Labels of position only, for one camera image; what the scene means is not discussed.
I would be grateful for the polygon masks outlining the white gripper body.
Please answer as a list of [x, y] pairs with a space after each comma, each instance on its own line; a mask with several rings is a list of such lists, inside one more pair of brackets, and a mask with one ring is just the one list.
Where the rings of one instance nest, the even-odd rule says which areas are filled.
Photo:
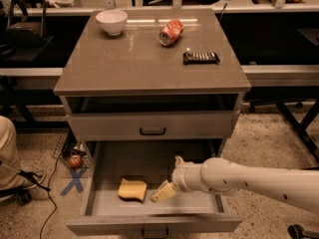
[[171, 180], [180, 192], [202, 190], [201, 165], [193, 162], [177, 164], [171, 175]]

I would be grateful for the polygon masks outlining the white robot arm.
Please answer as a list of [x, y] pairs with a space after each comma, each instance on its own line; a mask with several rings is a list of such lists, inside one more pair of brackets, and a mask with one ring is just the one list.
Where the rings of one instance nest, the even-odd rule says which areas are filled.
[[318, 170], [245, 166], [220, 157], [193, 163], [177, 156], [171, 181], [164, 181], [151, 201], [167, 200], [180, 192], [227, 195], [238, 189], [319, 213]]

